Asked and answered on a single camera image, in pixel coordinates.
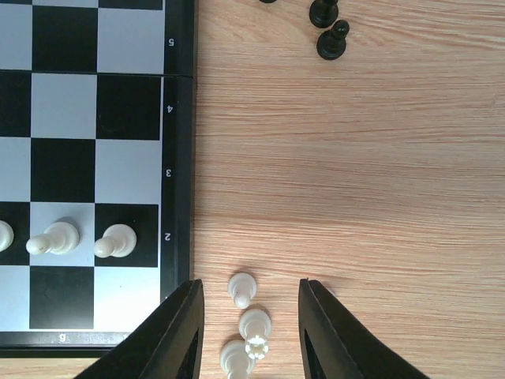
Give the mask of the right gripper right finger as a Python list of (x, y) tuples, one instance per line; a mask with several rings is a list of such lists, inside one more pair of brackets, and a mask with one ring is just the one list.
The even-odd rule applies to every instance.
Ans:
[(299, 282), (298, 328), (306, 378), (427, 377), (378, 340), (318, 280)]

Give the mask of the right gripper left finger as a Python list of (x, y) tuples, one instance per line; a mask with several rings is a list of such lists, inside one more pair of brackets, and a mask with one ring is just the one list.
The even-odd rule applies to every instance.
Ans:
[(203, 336), (203, 283), (188, 280), (77, 378), (198, 378)]

